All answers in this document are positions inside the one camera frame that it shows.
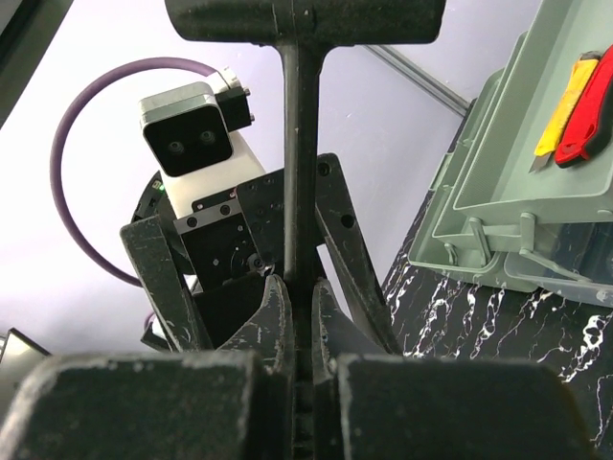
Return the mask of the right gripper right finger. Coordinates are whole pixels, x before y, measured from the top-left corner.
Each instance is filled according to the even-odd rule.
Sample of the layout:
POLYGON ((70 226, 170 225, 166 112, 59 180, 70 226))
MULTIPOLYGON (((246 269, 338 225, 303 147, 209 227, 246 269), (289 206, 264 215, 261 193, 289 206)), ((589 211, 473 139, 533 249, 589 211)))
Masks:
POLYGON ((313 435, 316 459, 344 457, 336 359, 343 354, 381 355, 383 349, 363 334, 342 312, 330 282, 314 287, 311 317, 313 435))

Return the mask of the red utility knife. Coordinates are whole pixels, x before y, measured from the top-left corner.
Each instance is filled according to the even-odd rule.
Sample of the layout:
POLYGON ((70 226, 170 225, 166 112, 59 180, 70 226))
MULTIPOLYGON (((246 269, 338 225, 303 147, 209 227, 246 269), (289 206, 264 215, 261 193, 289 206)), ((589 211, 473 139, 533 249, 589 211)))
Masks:
POLYGON ((555 152, 565 169, 589 161, 612 139, 612 46, 602 55, 577 102, 555 152))

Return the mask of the yellow utility knife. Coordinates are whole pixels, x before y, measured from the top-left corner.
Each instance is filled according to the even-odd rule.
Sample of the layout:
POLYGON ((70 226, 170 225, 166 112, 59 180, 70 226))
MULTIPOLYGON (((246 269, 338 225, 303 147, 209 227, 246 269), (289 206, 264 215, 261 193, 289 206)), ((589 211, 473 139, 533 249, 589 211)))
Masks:
POLYGON ((534 161, 529 173, 535 173, 545 167, 552 153, 555 152, 564 129, 589 82, 594 70, 600 63, 602 53, 590 51, 580 55, 574 63, 569 81, 560 97, 556 109, 534 149, 534 161))

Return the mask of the clear plastic tool box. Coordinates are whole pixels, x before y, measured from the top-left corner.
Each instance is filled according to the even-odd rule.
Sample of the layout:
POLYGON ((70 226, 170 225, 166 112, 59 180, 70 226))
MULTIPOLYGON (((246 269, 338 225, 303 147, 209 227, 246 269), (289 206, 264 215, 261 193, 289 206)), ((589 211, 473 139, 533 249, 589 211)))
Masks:
POLYGON ((574 63, 612 54, 608 1, 545 1, 442 162, 409 251, 457 281, 612 303, 612 151, 562 169, 534 150, 574 63))

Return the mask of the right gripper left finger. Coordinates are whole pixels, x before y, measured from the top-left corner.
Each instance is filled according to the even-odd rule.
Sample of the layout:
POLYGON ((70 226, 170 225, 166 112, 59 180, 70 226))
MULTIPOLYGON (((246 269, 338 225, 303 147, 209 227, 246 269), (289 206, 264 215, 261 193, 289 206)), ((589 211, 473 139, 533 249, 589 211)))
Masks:
POLYGON ((291 302, 283 279, 270 275, 256 312, 220 347, 254 359, 245 459, 290 459, 294 415, 294 328, 291 302))

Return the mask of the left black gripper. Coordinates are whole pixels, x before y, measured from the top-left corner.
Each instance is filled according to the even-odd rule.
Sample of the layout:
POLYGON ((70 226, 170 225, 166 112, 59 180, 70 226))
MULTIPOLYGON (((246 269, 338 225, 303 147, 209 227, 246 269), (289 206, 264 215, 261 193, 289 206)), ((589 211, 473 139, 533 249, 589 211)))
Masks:
MULTIPOLYGON (((316 172, 317 223, 353 323, 386 353, 401 355, 338 156, 318 156, 316 172)), ((156 172, 137 204, 136 222, 121 229, 125 251, 172 350, 213 348, 183 274, 210 291, 265 271, 245 209, 233 186, 196 199, 179 218, 156 172)))

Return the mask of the black handled hammer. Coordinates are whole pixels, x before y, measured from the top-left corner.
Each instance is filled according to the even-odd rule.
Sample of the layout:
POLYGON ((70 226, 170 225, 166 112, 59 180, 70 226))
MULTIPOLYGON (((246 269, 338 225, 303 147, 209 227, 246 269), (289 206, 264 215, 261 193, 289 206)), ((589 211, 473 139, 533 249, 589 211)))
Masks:
POLYGON ((211 1, 166 4, 189 41, 271 46, 284 74, 284 280, 311 292, 320 73, 326 55, 354 45, 427 44, 443 1, 211 1))

